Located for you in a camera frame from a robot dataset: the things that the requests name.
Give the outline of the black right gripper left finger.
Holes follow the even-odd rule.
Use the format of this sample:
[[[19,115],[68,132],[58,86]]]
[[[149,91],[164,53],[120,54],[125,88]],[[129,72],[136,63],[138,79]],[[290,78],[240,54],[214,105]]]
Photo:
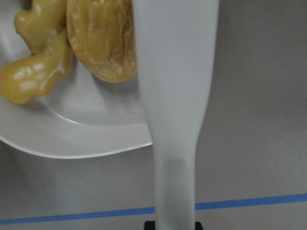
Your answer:
[[[144,223],[144,230],[155,230],[155,221],[146,221]]]

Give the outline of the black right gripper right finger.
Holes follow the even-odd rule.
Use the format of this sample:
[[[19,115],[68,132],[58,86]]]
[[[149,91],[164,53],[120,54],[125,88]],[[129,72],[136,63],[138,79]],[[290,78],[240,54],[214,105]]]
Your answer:
[[[200,222],[195,222],[195,230],[203,230],[203,226]]]

